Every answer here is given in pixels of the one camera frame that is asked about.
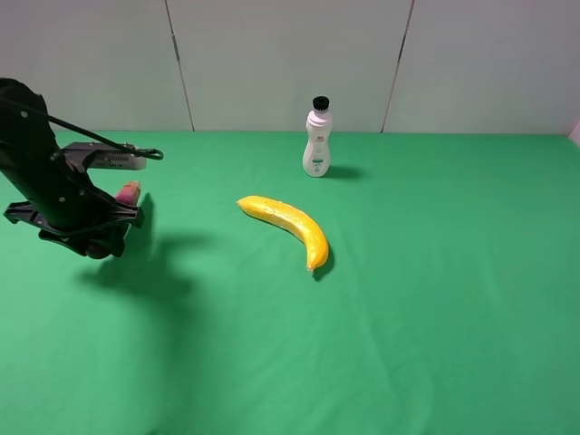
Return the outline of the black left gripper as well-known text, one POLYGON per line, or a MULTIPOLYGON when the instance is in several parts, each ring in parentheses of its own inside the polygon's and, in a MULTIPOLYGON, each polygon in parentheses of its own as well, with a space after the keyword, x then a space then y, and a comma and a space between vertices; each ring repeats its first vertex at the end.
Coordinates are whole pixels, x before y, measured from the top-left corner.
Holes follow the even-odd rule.
POLYGON ((4 216, 13 224, 26 222, 42 228, 39 238, 87 256, 93 232, 105 229, 102 248, 121 257, 131 225, 142 225, 137 206, 118 202, 92 183, 88 170, 75 168, 65 158, 52 133, 1 135, 1 172, 25 197, 13 202, 4 216), (56 231, 55 229, 83 229, 56 231))

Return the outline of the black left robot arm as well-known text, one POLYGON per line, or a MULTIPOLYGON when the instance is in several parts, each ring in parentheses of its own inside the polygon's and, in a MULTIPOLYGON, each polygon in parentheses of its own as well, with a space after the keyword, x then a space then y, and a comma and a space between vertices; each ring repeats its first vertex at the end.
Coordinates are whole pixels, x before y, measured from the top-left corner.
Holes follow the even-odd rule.
POLYGON ((24 196, 5 210, 12 224, 38 228, 42 240, 80 256, 122 256, 140 227, 139 185, 118 200, 96 187, 90 168, 129 169, 142 152, 49 115, 44 98, 14 79, 1 81, 1 171, 24 196))

